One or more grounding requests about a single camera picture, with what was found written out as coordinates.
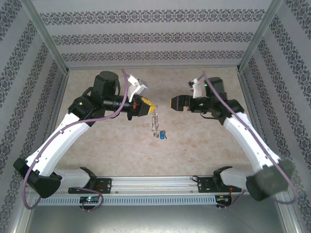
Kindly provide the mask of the aluminium frame back rail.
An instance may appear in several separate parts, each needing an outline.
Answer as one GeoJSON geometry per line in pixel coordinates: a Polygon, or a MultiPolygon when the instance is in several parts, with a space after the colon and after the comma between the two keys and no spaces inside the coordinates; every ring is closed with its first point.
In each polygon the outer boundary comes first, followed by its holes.
{"type": "Polygon", "coordinates": [[[121,65],[121,66],[77,66],[68,67],[68,70],[111,70],[111,69],[176,69],[176,68],[231,68],[234,67],[238,69],[238,65],[121,65]]]}

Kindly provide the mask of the aluminium frame side rail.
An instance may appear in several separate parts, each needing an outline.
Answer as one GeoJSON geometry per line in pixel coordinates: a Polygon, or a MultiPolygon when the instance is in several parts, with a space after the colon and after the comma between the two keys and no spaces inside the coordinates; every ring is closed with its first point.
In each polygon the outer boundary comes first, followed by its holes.
{"type": "MultiPolygon", "coordinates": [[[[258,134],[262,137],[263,141],[268,145],[265,140],[264,133],[261,129],[260,122],[257,116],[256,107],[253,103],[253,99],[251,97],[251,93],[248,88],[247,81],[245,76],[241,72],[237,72],[238,79],[241,85],[242,93],[245,99],[245,103],[248,109],[249,117],[254,129],[258,132],[258,134]]],[[[291,190],[278,193],[274,196],[278,201],[290,201],[294,197],[293,192],[291,190]]],[[[303,230],[300,226],[299,220],[297,218],[297,214],[294,209],[293,204],[281,204],[276,203],[280,215],[282,217],[286,233],[303,233],[303,230]]]]}
{"type": "MultiPolygon", "coordinates": [[[[60,111],[61,102],[62,102],[64,92],[65,92],[65,88],[66,88],[66,85],[68,82],[68,78],[69,78],[69,72],[63,76],[62,81],[59,84],[59,87],[57,89],[57,95],[55,97],[55,101],[54,101],[53,106],[52,106],[52,112],[51,112],[51,115],[49,116],[49,121],[48,121],[48,125],[47,125],[48,127],[47,127],[41,141],[40,141],[40,144],[36,145],[35,149],[38,149],[45,142],[45,140],[53,133],[53,131],[55,129],[58,114],[60,111]]],[[[24,207],[24,204],[22,201],[21,191],[19,191],[17,209],[15,210],[15,213],[14,213],[14,219],[12,222],[11,229],[8,230],[7,233],[16,233],[17,232],[17,228],[19,225],[19,219],[21,218],[21,216],[24,212],[24,209],[25,209],[25,207],[24,207]]]]}

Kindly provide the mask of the grey metal base panel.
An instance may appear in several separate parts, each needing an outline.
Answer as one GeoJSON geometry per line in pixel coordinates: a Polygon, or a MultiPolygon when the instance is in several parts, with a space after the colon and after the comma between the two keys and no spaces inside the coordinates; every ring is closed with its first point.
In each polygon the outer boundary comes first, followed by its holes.
{"type": "Polygon", "coordinates": [[[228,210],[197,206],[104,206],[85,213],[74,206],[42,206],[25,233],[300,233],[271,203],[244,200],[228,210]]]}

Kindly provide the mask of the aluminium frame post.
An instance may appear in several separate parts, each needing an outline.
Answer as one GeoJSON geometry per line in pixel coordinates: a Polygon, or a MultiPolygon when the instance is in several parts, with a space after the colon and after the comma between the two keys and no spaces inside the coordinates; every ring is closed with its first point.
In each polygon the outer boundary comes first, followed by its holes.
{"type": "Polygon", "coordinates": [[[36,27],[37,32],[39,33],[40,37],[42,38],[43,42],[46,44],[47,48],[49,49],[53,59],[56,61],[58,66],[60,67],[63,74],[68,74],[69,69],[66,66],[66,63],[59,52],[52,36],[50,35],[45,23],[43,22],[39,12],[35,8],[32,0],[20,0],[23,8],[27,12],[30,20],[33,22],[34,26],[36,27]]]}
{"type": "Polygon", "coordinates": [[[267,11],[265,12],[262,21],[260,22],[254,36],[252,37],[250,44],[248,45],[245,53],[242,56],[240,63],[237,66],[237,71],[241,73],[245,67],[247,66],[251,56],[253,55],[256,47],[258,46],[259,42],[261,41],[262,37],[264,36],[265,32],[267,31],[269,24],[271,23],[274,15],[277,13],[279,7],[283,3],[283,0],[272,0],[267,11]]]}

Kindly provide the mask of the silver keyring chain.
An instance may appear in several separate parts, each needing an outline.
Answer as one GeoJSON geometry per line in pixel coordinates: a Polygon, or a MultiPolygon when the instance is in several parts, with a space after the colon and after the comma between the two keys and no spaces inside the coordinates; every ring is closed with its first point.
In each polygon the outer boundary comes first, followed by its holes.
{"type": "Polygon", "coordinates": [[[158,114],[157,114],[157,105],[155,105],[155,109],[151,113],[152,117],[152,133],[155,138],[159,138],[159,132],[158,132],[158,114]]]}

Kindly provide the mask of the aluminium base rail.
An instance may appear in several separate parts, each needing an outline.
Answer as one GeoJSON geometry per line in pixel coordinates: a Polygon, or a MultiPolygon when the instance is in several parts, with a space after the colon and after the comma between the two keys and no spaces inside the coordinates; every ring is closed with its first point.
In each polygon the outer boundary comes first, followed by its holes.
{"type": "Polygon", "coordinates": [[[96,178],[111,178],[112,186],[110,194],[126,194],[126,193],[199,193],[197,183],[192,180],[193,176],[138,176],[138,177],[100,177],[96,175],[74,175],[66,177],[65,175],[52,174],[51,177],[34,176],[27,180],[27,186],[31,187],[40,197],[48,198],[56,192],[76,187],[83,187],[96,178]]]}

